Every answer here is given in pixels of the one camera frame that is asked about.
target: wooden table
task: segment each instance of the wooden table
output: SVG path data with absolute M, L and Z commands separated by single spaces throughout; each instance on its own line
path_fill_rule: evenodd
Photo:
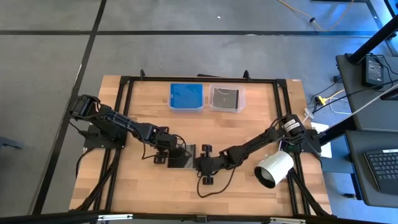
M 119 76 L 105 76 L 99 91 L 102 103 L 113 106 L 119 86 Z M 129 117 L 138 122 L 170 127 L 171 134 L 181 135 L 187 144 L 197 145 L 197 156 L 202 144 L 213 146 L 213 156 L 232 145 L 245 143 L 269 127 L 276 119 L 275 96 L 272 85 L 239 83 L 246 89 L 246 107 L 240 113 L 211 111 L 207 105 L 208 90 L 205 86 L 205 107 L 201 113 L 174 113 L 167 105 L 170 82 L 134 82 Z M 306 107 L 300 80 L 287 80 L 292 112 L 303 120 Z M 127 88 L 124 89 L 122 102 Z M 207 215 L 279 215 L 291 216 L 291 204 L 287 181 L 283 180 L 274 189 L 263 187 L 254 176 L 254 167 L 265 154 L 273 154 L 277 143 L 270 144 L 251 154 L 242 166 L 236 169 L 230 186 L 225 192 L 207 198 L 196 193 L 195 170 L 168 169 L 166 164 L 156 165 L 151 159 L 141 160 L 142 143 L 127 135 L 126 147 L 122 150 L 112 212 L 207 214 Z M 147 155 L 156 150 L 147 147 Z M 95 149 L 87 154 L 73 191 L 70 208 L 76 208 L 93 190 L 98 182 L 104 149 Z M 317 202 L 327 212 L 330 204 L 318 159 L 311 154 L 301 155 L 305 183 Z M 200 192 L 222 189 L 230 170 L 221 170 L 214 176 L 214 185 L 200 184 Z M 299 188 L 296 186 L 297 203 L 303 213 Z M 104 188 L 100 208 L 104 208 L 108 186 Z

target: yellow connector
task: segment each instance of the yellow connector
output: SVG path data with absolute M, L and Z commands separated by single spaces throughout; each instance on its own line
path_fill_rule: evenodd
M 318 96 L 318 101 L 319 101 L 319 103 L 322 104 L 322 106 L 325 106 L 325 105 L 326 105 L 326 100 L 327 100 L 327 99 L 322 98 L 322 96 Z

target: black power adapter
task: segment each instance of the black power adapter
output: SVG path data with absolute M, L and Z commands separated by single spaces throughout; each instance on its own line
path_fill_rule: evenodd
M 366 56 L 362 62 L 362 85 L 373 87 L 384 84 L 383 66 L 373 57 Z

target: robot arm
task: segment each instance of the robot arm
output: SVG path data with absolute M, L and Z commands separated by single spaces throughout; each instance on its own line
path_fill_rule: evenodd
M 101 104 L 95 96 L 79 96 L 70 110 L 70 115 L 75 120 L 91 122 L 101 131 L 101 135 L 112 141 L 120 137 L 122 129 L 129 131 L 136 139 L 159 151 L 160 161 L 156 162 L 155 158 L 156 163 L 164 163 L 164 151 L 172 151 L 177 145 L 177 137 L 169 134 L 168 127 L 132 121 L 127 116 L 112 110 L 110 106 Z
M 275 127 L 278 124 L 280 129 L 276 130 Z M 220 151 L 220 155 L 217 157 L 210 157 L 210 152 L 212 151 L 210 145 L 202 145 L 204 153 L 195 159 L 196 169 L 201 176 L 204 176 L 203 184 L 212 185 L 213 178 L 211 176 L 217 171 L 221 169 L 229 170 L 240 166 L 251 153 L 270 143 L 284 140 L 290 145 L 301 145 L 305 131 L 297 115 L 288 114 L 276 119 L 268 129 L 257 137 L 240 146 L 231 146 L 224 149 Z

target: floor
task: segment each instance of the floor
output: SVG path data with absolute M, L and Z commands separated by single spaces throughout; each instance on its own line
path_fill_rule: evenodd
M 347 3 L 286 0 L 330 27 Z M 0 30 L 91 30 L 100 0 L 2 0 Z M 385 24 L 391 19 L 382 0 L 372 0 Z M 335 31 L 376 31 L 363 3 L 354 3 Z M 99 30 L 303 30 L 302 16 L 264 0 L 108 1 Z M 354 52 L 366 37 L 143 35 L 97 36 L 80 93 L 98 94 L 103 75 L 195 76 L 198 73 L 253 78 L 298 78 L 309 98 L 338 74 L 335 56 Z M 40 176 L 88 42 L 86 35 L 0 35 L 0 136 L 21 141 L 23 150 L 0 150 L 0 217 L 29 212 Z M 393 43 L 398 48 L 398 39 Z M 375 53 L 391 55 L 385 43 Z M 325 96 L 342 89 L 341 84 Z M 335 110 L 347 110 L 345 102 Z M 345 115 L 321 110 L 314 121 L 335 124 Z M 68 209 L 75 162 L 83 139 L 69 129 L 44 206 L 45 213 Z M 348 174 L 325 174 L 333 213 L 341 218 L 393 223 L 398 210 L 368 207 L 346 199 L 353 192 Z

